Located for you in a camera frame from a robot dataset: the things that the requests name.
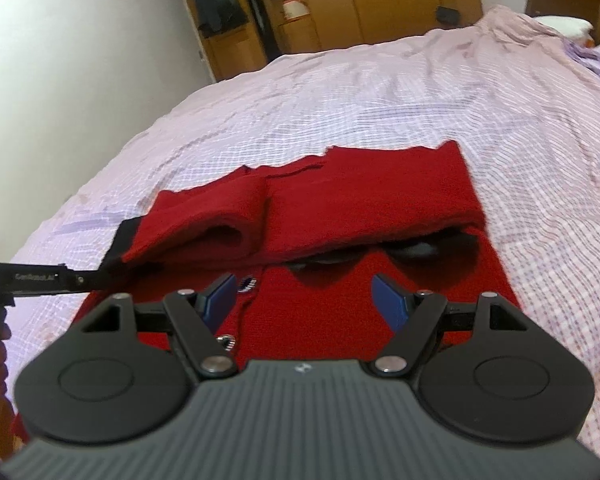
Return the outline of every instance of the white container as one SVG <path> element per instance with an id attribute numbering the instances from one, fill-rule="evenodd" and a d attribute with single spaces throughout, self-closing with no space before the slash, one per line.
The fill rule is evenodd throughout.
<path id="1" fill-rule="evenodd" d="M 295 20 L 309 13 L 309 7 L 306 6 L 304 0 L 286 0 L 282 4 L 282 12 L 284 12 L 286 20 Z"/>

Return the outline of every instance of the red knit fabric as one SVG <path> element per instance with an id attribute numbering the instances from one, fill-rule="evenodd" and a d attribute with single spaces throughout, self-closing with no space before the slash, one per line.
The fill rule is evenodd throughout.
<path id="1" fill-rule="evenodd" d="M 331 148 L 282 168 L 240 168 L 207 186 L 160 193 L 123 261 L 164 267 L 116 290 L 131 292 L 136 302 L 155 301 L 178 288 L 201 290 L 221 272 L 254 276 L 256 287 L 238 295 L 218 331 L 235 335 L 239 365 L 253 358 L 371 360 L 392 336 L 371 301 L 378 272 L 453 301 L 497 290 L 516 302 L 484 223 L 454 142 L 437 150 Z M 351 262 L 298 272 L 280 265 L 450 226 L 476 235 L 478 250 L 404 264 L 371 246 Z M 110 293 L 91 294 L 76 319 Z M 141 339 L 166 348 L 161 335 Z"/>

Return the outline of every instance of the pillow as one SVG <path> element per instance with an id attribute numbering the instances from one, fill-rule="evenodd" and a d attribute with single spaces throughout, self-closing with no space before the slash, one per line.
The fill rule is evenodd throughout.
<path id="1" fill-rule="evenodd" d="M 593 46 L 589 33 L 593 29 L 587 20 L 571 18 L 569 16 L 538 16 L 534 18 L 545 27 L 551 27 L 573 43 L 580 46 Z"/>

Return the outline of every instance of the metal screw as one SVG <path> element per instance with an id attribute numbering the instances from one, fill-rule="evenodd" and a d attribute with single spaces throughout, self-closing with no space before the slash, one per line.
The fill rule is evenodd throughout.
<path id="1" fill-rule="evenodd" d="M 245 276 L 240 280 L 238 292 L 249 292 L 255 288 L 256 283 L 258 283 L 258 280 L 254 276 Z"/>
<path id="2" fill-rule="evenodd" d="M 216 341 L 218 341 L 228 352 L 235 348 L 235 337 L 231 334 L 219 335 L 216 337 Z"/>
<path id="3" fill-rule="evenodd" d="M 376 368 L 385 374 L 400 372 L 407 367 L 407 361 L 397 355 L 385 355 L 376 359 Z"/>
<path id="4" fill-rule="evenodd" d="M 231 358 L 224 355 L 214 355 L 202 361 L 202 369 L 210 374 L 221 374 L 234 365 Z"/>

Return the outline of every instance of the bedsheet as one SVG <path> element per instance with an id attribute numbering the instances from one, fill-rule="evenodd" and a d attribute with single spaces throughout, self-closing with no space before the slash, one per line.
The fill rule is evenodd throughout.
<path id="1" fill-rule="evenodd" d="M 447 139 L 461 146 L 521 307 L 595 377 L 580 439 L 600 455 L 600 79 L 554 31 L 504 7 L 474 27 L 286 56 L 199 90 L 133 138 L 14 261 L 95 269 L 120 221 L 144 214 L 161 189 L 243 164 Z M 10 309 L 10 392 L 83 298 Z"/>

